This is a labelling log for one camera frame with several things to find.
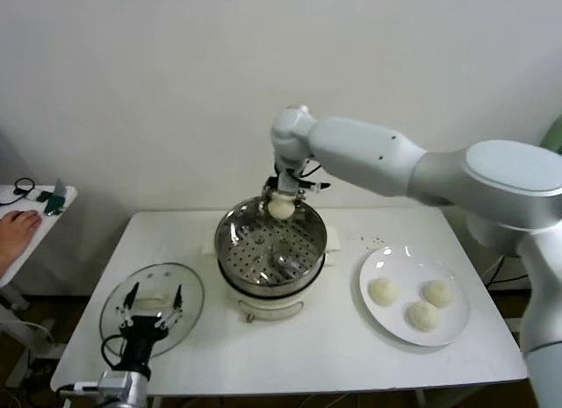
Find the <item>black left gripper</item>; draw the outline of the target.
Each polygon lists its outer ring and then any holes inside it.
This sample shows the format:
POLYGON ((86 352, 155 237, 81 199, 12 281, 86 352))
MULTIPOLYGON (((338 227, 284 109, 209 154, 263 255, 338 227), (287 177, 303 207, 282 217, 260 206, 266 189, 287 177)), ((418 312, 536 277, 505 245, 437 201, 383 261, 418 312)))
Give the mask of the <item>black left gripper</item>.
POLYGON ((120 359, 121 369, 147 369, 155 343, 167 338, 168 329, 183 316, 182 286, 179 285, 169 314, 160 318, 132 317, 131 310, 139 286, 140 283, 137 282, 126 294, 123 304, 116 307, 120 319, 120 335, 126 342, 120 359))

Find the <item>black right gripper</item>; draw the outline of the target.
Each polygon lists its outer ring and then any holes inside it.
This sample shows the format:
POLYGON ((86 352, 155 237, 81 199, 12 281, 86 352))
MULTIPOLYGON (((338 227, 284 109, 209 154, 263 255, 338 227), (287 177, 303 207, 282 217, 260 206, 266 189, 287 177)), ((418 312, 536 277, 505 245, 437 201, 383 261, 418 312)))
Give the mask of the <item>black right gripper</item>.
POLYGON ((263 186, 260 196, 259 211, 267 211, 268 204, 275 191, 284 194, 295 194, 294 206, 298 210, 306 201, 306 190, 310 188, 310 182, 301 178, 301 174, 308 160, 283 161, 275 160, 275 175, 270 176, 267 185, 263 186))

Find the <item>bare person hand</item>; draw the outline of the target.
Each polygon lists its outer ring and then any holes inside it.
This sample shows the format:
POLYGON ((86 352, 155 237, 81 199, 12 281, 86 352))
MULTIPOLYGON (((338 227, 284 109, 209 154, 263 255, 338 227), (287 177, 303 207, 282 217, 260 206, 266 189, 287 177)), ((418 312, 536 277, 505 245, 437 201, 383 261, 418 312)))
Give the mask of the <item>bare person hand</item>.
POLYGON ((37 211, 10 211, 1 217, 1 276, 27 249, 41 222, 42 217, 37 211))

